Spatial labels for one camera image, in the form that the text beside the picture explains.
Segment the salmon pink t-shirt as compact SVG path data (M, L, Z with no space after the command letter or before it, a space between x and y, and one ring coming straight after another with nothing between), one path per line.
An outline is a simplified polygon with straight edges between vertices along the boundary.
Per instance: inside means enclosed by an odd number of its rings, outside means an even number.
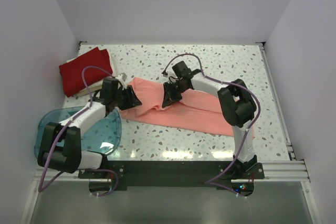
M164 108L162 83L134 78L129 84L142 105L121 111L125 120L208 134L234 135L232 126L224 119L219 99L211 94L189 89L182 94L181 101Z

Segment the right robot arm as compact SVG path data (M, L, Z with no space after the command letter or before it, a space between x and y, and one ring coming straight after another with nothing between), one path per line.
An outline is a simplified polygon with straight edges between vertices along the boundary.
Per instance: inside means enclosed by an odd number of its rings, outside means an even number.
M246 88L241 79L233 82L220 81L203 73L202 69L191 70L184 61L173 66L176 75L172 81L163 83L162 107L182 100L182 93L192 89L218 98L225 121L232 126L235 152L233 160L212 182L226 174L232 167L239 178L246 178L257 164L251 128L260 116L260 102Z

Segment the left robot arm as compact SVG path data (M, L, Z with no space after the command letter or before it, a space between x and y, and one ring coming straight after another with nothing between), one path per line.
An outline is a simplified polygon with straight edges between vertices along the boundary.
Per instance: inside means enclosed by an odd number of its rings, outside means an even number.
M45 169L74 173L90 169L97 178L108 174L107 156L119 147L120 111L142 103L131 85L107 77L99 91L76 113L40 130L37 163Z

